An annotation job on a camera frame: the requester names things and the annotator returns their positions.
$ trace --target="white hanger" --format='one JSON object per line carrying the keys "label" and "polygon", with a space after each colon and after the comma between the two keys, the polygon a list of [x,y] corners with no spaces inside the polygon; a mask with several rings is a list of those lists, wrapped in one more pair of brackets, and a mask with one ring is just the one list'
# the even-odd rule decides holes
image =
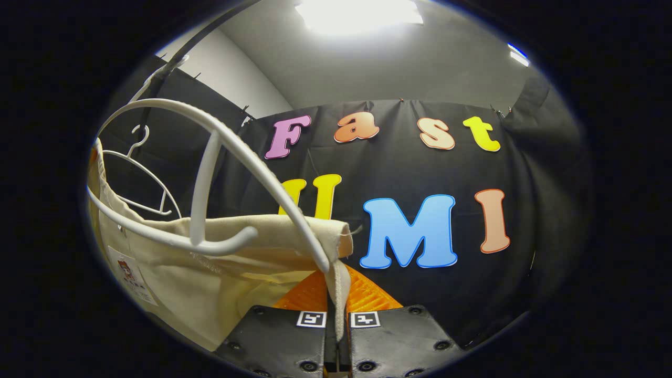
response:
{"label": "white hanger", "polygon": [[[131,131],[131,133],[134,134],[134,133],[138,130],[138,128],[140,128],[140,125],[135,126],[135,127],[133,128],[133,131]],[[137,202],[131,201],[131,200],[129,200],[129,199],[127,199],[127,198],[124,198],[124,197],[122,197],[122,196],[120,196],[120,195],[117,195],[117,197],[119,197],[120,200],[122,200],[122,201],[124,201],[124,202],[126,202],[126,203],[128,203],[128,204],[131,204],[131,205],[133,205],[133,206],[137,206],[137,207],[139,207],[140,209],[144,209],[144,210],[150,211],[150,212],[152,212],[152,213],[154,213],[154,214],[158,214],[158,215],[169,215],[169,214],[172,213],[172,211],[170,211],[170,210],[168,210],[168,211],[163,211],[163,203],[165,202],[166,194],[168,194],[168,198],[170,198],[170,201],[173,203],[173,206],[175,207],[175,210],[177,210],[177,218],[178,218],[178,219],[179,219],[179,218],[182,218],[182,214],[180,214],[180,212],[179,212],[179,207],[177,207],[177,203],[175,202],[175,199],[173,199],[173,195],[170,194],[170,191],[168,191],[168,188],[166,188],[166,185],[164,185],[164,184],[161,182],[161,180],[159,180],[159,178],[156,177],[156,175],[153,174],[149,169],[145,168],[142,164],[140,164],[140,163],[137,162],[136,160],[133,160],[133,158],[131,158],[131,156],[130,156],[130,154],[133,152],[133,150],[134,150],[136,147],[140,147],[141,145],[143,145],[144,142],[146,142],[148,138],[149,138],[149,127],[147,127],[147,125],[145,125],[145,126],[144,126],[144,138],[142,138],[141,141],[139,141],[139,142],[137,142],[137,143],[134,143],[134,144],[130,147],[130,149],[128,150],[128,153],[127,153],[127,154],[124,155],[124,154],[118,153],[117,151],[103,150],[103,155],[113,155],[113,156],[121,157],[122,159],[124,159],[124,160],[128,161],[129,163],[135,165],[136,167],[142,169],[146,174],[148,174],[149,176],[151,176],[151,178],[153,178],[154,181],[156,181],[156,182],[161,186],[161,188],[163,189],[163,195],[162,195],[162,197],[161,197],[161,205],[160,205],[160,207],[159,207],[159,210],[152,209],[152,208],[147,207],[147,206],[145,206],[145,205],[142,205],[142,204],[139,204],[139,203],[137,203]]]}
{"label": "white hanger", "polygon": [[224,145],[234,156],[240,159],[243,165],[261,182],[278,204],[285,209],[287,215],[289,215],[292,222],[294,222],[295,226],[298,228],[299,234],[303,236],[308,246],[308,250],[319,269],[324,273],[329,271],[329,259],[322,249],[322,245],[312,233],[303,213],[298,206],[294,204],[292,197],[285,191],[280,181],[276,178],[276,175],[268,169],[268,166],[266,166],[256,153],[250,150],[238,135],[209,113],[174,100],[148,98],[130,102],[114,112],[105,123],[103,123],[103,126],[100,128],[97,135],[100,135],[100,132],[121,113],[131,109],[146,107],[161,108],[176,112],[210,131],[210,140],[208,140],[196,176],[196,186],[194,188],[194,196],[192,197],[190,236],[185,237],[161,231],[126,218],[110,209],[96,198],[91,192],[91,189],[87,186],[89,197],[103,214],[107,215],[112,221],[122,227],[154,241],[207,256],[225,256],[235,253],[259,235],[256,228],[252,226],[245,227],[235,236],[224,241],[205,240],[206,209],[208,206],[208,196],[210,194],[210,182],[212,181],[212,174],[220,146]]}

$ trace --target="blue letter m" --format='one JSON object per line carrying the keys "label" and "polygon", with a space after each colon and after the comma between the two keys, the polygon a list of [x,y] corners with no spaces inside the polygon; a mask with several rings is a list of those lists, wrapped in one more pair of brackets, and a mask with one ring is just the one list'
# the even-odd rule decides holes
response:
{"label": "blue letter m", "polygon": [[391,198],[376,198],[364,203],[364,210],[371,216],[369,250],[360,260],[364,268],[385,269],[392,259],[385,256],[386,240],[390,241],[396,261],[408,266],[420,242],[425,240],[425,251],[418,257],[421,268],[438,268],[455,264],[450,231],[450,210],[455,198],[436,194],[425,198],[420,210],[409,224],[401,209]]}

